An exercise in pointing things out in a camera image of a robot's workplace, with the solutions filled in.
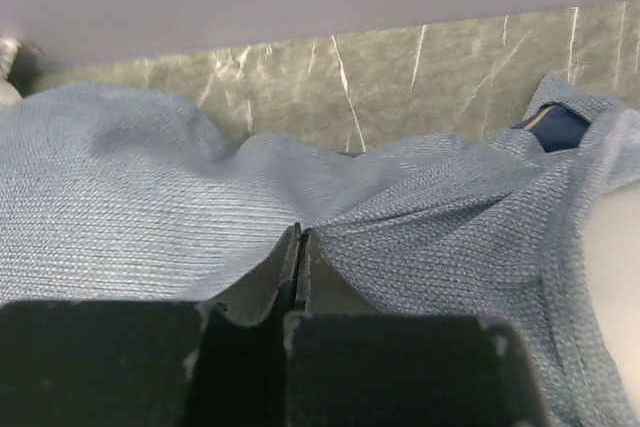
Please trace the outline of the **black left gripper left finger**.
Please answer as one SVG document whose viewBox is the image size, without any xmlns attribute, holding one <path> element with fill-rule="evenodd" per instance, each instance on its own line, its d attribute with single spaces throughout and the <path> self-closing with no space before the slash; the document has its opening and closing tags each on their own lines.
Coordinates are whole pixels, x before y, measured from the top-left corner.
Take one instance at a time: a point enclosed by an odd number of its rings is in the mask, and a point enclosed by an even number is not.
<svg viewBox="0 0 640 427">
<path fill-rule="evenodd" d="M 302 232 L 205 301 L 1 309 L 5 426 L 278 426 Z"/>
</svg>

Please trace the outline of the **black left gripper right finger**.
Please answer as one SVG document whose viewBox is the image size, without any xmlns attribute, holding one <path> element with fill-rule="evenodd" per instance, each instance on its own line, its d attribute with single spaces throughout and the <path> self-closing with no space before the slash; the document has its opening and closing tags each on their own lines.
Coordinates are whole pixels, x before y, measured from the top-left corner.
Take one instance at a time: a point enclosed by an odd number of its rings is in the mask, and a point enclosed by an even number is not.
<svg viewBox="0 0 640 427">
<path fill-rule="evenodd" d="M 288 426 L 547 426 L 528 347 L 486 316 L 384 313 L 301 238 L 284 321 Z"/>
</svg>

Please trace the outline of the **blue pillowcase with gold print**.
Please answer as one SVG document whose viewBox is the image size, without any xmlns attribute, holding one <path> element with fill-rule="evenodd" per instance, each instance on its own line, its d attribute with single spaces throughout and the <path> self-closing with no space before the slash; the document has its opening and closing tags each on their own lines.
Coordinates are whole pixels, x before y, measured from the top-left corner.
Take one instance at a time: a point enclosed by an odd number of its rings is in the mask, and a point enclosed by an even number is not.
<svg viewBox="0 0 640 427">
<path fill-rule="evenodd" d="M 376 307 L 486 314 L 529 344 L 556 426 L 635 426 L 591 301 L 582 231 L 639 184 L 639 114 L 543 77 L 524 120 L 350 157 L 188 100 L 74 84 L 1 112 L 1 298 L 210 298 L 284 230 L 315 230 Z"/>
</svg>

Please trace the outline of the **white pillow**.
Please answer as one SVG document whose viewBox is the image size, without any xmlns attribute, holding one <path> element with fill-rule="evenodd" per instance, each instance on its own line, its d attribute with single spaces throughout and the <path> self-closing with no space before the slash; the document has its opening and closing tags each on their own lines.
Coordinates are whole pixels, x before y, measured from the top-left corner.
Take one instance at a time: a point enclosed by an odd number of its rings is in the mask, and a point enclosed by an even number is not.
<svg viewBox="0 0 640 427">
<path fill-rule="evenodd" d="M 582 231 L 588 289 L 605 345 L 639 407 L 639 184 L 598 199 Z"/>
</svg>

